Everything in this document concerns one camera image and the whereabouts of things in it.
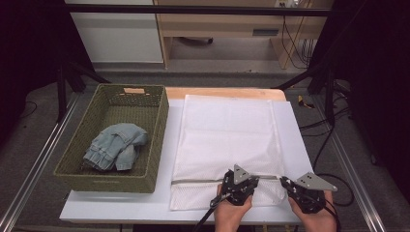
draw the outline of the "denim shirt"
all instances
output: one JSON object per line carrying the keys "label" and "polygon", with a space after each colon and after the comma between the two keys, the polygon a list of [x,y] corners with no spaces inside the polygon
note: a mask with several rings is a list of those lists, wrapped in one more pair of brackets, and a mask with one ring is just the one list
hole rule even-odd
{"label": "denim shirt", "polygon": [[100,132],[86,151],[84,162],[107,171],[128,170],[138,157],[139,146],[148,140],[147,131],[135,124],[116,124]]}

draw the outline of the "wicker basket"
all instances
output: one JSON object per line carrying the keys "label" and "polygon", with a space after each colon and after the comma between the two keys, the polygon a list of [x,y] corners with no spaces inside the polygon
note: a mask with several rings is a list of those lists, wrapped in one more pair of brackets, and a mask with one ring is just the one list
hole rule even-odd
{"label": "wicker basket", "polygon": [[[154,192],[168,108],[163,86],[99,85],[54,175],[73,190]],[[118,123],[134,123],[148,132],[132,170],[100,172],[83,166],[91,141]]]}

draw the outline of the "gray floor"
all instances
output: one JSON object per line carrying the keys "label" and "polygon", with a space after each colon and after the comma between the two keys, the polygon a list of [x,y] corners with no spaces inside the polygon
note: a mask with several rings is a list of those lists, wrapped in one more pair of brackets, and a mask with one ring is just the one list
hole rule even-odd
{"label": "gray floor", "polygon": [[[270,88],[303,71],[292,67],[286,71],[281,70],[269,41],[265,39],[215,39],[212,44],[176,40],[171,58],[167,70],[158,66],[135,65],[140,69],[138,72],[133,72],[132,67],[127,65],[115,70],[116,72],[112,70],[109,72],[107,69],[109,66],[105,64],[100,66],[100,74],[118,83]],[[96,83],[89,78],[84,78],[84,80],[88,83],[87,91],[80,97],[70,124],[62,133],[60,142],[53,149],[39,181],[16,222],[16,227],[22,231],[24,231],[24,226],[29,226],[31,231],[59,231],[56,227],[87,228],[84,231],[91,231],[91,228],[96,231],[103,231],[103,229],[118,231],[118,225],[72,224],[59,219],[64,206],[64,198],[70,189],[56,180],[52,171],[70,141],[96,86]],[[322,119],[317,108],[298,105],[299,96],[303,96],[307,102],[317,103],[307,94],[307,84],[308,80],[303,81],[285,92],[287,99],[292,103],[300,126]],[[33,91],[27,100],[34,102],[37,109],[30,114],[34,109],[34,104],[27,103],[26,112],[23,115],[30,115],[17,123],[10,140],[0,150],[0,175],[3,177],[0,188],[0,215],[6,214],[55,126],[58,113],[56,98],[55,84]],[[336,111],[338,111],[346,106],[346,102],[339,100],[336,101],[336,105]],[[309,135],[320,134],[326,130],[327,128],[322,126],[302,131],[311,160],[314,160],[326,134]],[[354,120],[349,119],[348,115],[337,119],[334,136],[342,141],[343,148],[352,160],[387,231],[410,231],[408,203],[397,190],[387,170],[370,163],[369,151],[357,131]],[[336,174],[346,180],[337,158],[337,151],[331,142],[325,147],[316,170]],[[339,186],[339,192],[335,194],[335,201],[345,202],[350,196],[348,189],[339,181],[334,179],[329,179],[329,181]],[[349,207],[337,207],[337,210],[342,231],[369,231],[361,208],[356,202]],[[130,230],[131,227],[126,225],[125,228]],[[268,228],[269,231],[286,231],[284,225]]]}

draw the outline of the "black cable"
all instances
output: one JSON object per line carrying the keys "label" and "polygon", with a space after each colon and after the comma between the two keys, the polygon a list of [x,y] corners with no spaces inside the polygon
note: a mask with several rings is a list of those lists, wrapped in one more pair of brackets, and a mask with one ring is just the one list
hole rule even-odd
{"label": "black cable", "polygon": [[313,40],[309,40],[308,46],[307,46],[308,40],[304,40],[304,43],[302,44],[302,58],[304,60],[304,63],[307,65],[310,63],[312,51],[313,51]]}
{"label": "black cable", "polygon": [[332,132],[333,132],[334,129],[335,129],[335,126],[333,126],[331,128],[331,131],[329,132],[328,136],[326,137],[325,141],[323,142],[322,146],[320,147],[319,152],[317,153],[316,158],[314,159],[314,162],[313,162],[313,166],[312,166],[313,171],[316,168],[317,161],[319,160],[320,155],[322,154],[322,151],[325,148],[326,143],[328,142],[329,138],[331,137]]}
{"label": "black cable", "polygon": [[328,132],[330,132],[330,130],[324,131],[324,132],[321,132],[321,133],[318,133],[318,134],[302,134],[302,137],[318,137],[318,136],[322,136],[323,134],[326,134]]}
{"label": "black cable", "polygon": [[283,49],[284,49],[284,51],[286,51],[287,57],[289,57],[290,62],[292,63],[292,65],[296,69],[305,70],[305,68],[298,67],[298,66],[295,65],[295,63],[293,62],[292,56],[290,55],[289,51],[287,51],[287,49],[286,49],[286,45],[284,44],[284,40],[283,40],[283,31],[284,31],[285,24],[286,24],[285,17],[283,17],[283,24],[282,24],[282,30],[281,30],[281,34],[282,34],[281,35],[281,42],[282,42],[282,45],[283,45]]}
{"label": "black cable", "polygon": [[19,119],[22,119],[22,118],[25,118],[25,117],[27,117],[27,116],[32,115],[32,114],[34,113],[34,111],[36,111],[36,109],[37,109],[37,104],[36,104],[35,102],[33,102],[33,101],[27,101],[26,103],[32,103],[32,104],[34,104],[34,109],[33,109],[30,113],[28,113],[28,114],[26,114],[26,115],[23,115],[23,116],[20,116]]}
{"label": "black cable", "polygon": [[[337,116],[337,115],[339,115],[339,114],[342,114],[342,113],[348,111],[349,109],[350,109],[349,107],[344,107],[344,108],[342,108],[340,111],[338,111],[337,113],[335,113],[335,116]],[[320,126],[320,125],[326,123],[327,121],[328,121],[327,119],[324,119],[324,120],[318,121],[318,122],[313,123],[313,124],[310,124],[310,125],[301,126],[301,127],[299,127],[299,130],[300,130],[300,131],[304,131],[304,130],[307,130],[307,129],[315,128],[315,127],[318,127],[318,126]]]}
{"label": "black cable", "polygon": [[329,205],[331,205],[332,208],[333,208],[335,211],[333,212],[333,211],[332,211],[331,209],[329,209],[327,206],[323,207],[323,209],[325,209],[327,212],[329,212],[329,214],[331,214],[331,215],[335,218],[335,221],[336,221],[336,231],[339,232],[339,231],[340,231],[340,228],[341,228],[341,225],[340,225],[340,220],[338,219],[338,215],[337,215],[337,212],[336,212],[336,208],[335,208],[335,206],[333,206],[328,200],[326,200],[326,202],[328,202]]}
{"label": "black cable", "polygon": [[192,232],[197,232],[199,231],[199,228],[201,228],[201,226],[205,223],[205,221],[208,219],[208,217],[214,212],[216,208],[211,208],[209,209],[209,211],[205,214],[205,216],[202,218],[202,220],[200,220],[195,227],[193,227]]}
{"label": "black cable", "polygon": [[[299,28],[298,28],[298,31],[296,32],[296,35],[299,33],[299,30],[301,29],[302,21],[301,21],[301,23],[299,24]],[[305,65],[306,63],[304,62],[304,60],[302,59],[301,55],[299,54],[298,47],[296,46],[295,41],[293,41],[292,36],[290,36],[290,32],[289,32],[289,30],[287,29],[286,16],[285,16],[285,15],[283,16],[283,26],[284,26],[284,29],[286,30],[287,35],[289,36],[290,41],[292,42],[292,47],[291,47],[291,49],[292,49],[293,47],[295,48],[296,54],[298,55],[298,57],[299,57],[299,59],[302,61],[302,63],[304,63],[304,65]]]}
{"label": "black cable", "polygon": [[[296,35],[299,34],[299,32],[300,32],[300,30],[301,30],[301,28],[302,28],[302,24],[303,24],[304,19],[305,19],[305,17],[302,16],[301,23],[299,23],[298,30],[296,31]],[[284,41],[283,41],[283,30],[284,30],[284,29],[286,30],[286,33],[287,33],[287,35],[289,36],[290,41],[292,42],[292,47],[291,47],[290,49],[295,48],[296,54],[298,55],[298,57],[299,57],[299,59],[302,61],[302,63],[304,63],[304,65],[307,66],[306,68],[297,67],[297,66],[295,65],[295,63],[293,62],[293,59],[292,59],[292,57],[290,56],[290,53],[287,51],[286,46],[285,46]],[[287,26],[286,26],[286,16],[285,16],[285,15],[283,16],[283,25],[282,25],[282,31],[281,31],[281,42],[282,42],[282,45],[283,45],[283,49],[286,51],[286,53],[287,53],[287,55],[288,55],[290,61],[292,62],[293,66],[294,66],[295,68],[297,68],[297,69],[307,69],[307,68],[308,68],[308,63],[306,63],[305,60],[304,60],[304,59],[301,57],[301,55],[299,54],[298,47],[296,46],[295,41],[292,39],[292,36],[290,35],[289,30],[287,29]]]}
{"label": "black cable", "polygon": [[337,97],[337,98],[334,99],[334,103],[339,101],[339,100],[346,100],[346,97],[344,97],[344,96]]}
{"label": "black cable", "polygon": [[345,180],[341,179],[340,177],[338,177],[336,175],[333,175],[333,174],[329,174],[329,173],[319,173],[319,174],[316,174],[316,175],[317,176],[327,176],[327,177],[332,177],[332,178],[338,179],[347,186],[347,189],[350,192],[350,200],[347,203],[337,203],[334,200],[335,205],[340,206],[340,207],[347,207],[347,206],[350,206],[350,205],[353,204],[353,202],[355,201],[355,195],[354,195],[353,189],[350,187],[349,183],[347,183]]}

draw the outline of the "metal frame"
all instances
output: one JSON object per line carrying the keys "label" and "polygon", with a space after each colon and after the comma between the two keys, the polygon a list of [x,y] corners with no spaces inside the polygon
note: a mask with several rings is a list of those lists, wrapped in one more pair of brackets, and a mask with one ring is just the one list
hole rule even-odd
{"label": "metal frame", "polygon": [[[47,5],[39,6],[39,10],[42,11],[69,11],[72,13],[120,13],[120,14],[190,14],[190,15],[292,15],[292,16],[338,16],[347,15],[347,12],[337,12],[326,9],[288,9],[288,8],[249,8],[249,7],[209,7],[209,6],[145,6],[145,5],[88,5],[88,4],[66,4],[66,5]],[[81,67],[72,67],[72,69],[79,70]],[[299,78],[292,80],[293,82],[299,82],[300,80],[306,78],[309,73],[317,72],[319,68],[313,67],[307,73],[302,74]],[[64,82],[64,76],[60,70],[59,82]],[[98,77],[94,72],[88,72],[89,75]],[[286,88],[290,83],[286,83],[280,86],[280,89]],[[62,131],[64,131],[65,126],[69,122],[73,110],[76,104],[79,94],[74,98],[67,107],[67,112],[64,113],[65,116],[57,123],[54,131],[50,135],[49,139],[44,145],[43,150],[39,154],[38,159],[34,163],[32,169],[30,170],[27,178],[25,179],[23,185],[18,191],[17,196],[12,202],[6,214],[2,217],[0,221],[0,230],[11,231],[15,225],[16,220],[20,212],[22,211],[25,203],[27,202],[35,184],[39,180],[44,167],[52,153],[58,138],[60,137]],[[337,157],[339,162],[345,171],[349,182],[351,183],[354,193],[358,199],[358,204],[362,209],[363,215],[366,219],[368,227],[371,231],[385,231],[384,225],[378,216],[369,196],[363,186],[360,178],[358,177],[351,161],[345,154],[345,151],[338,140],[337,135],[332,137],[335,147],[337,149]]]}

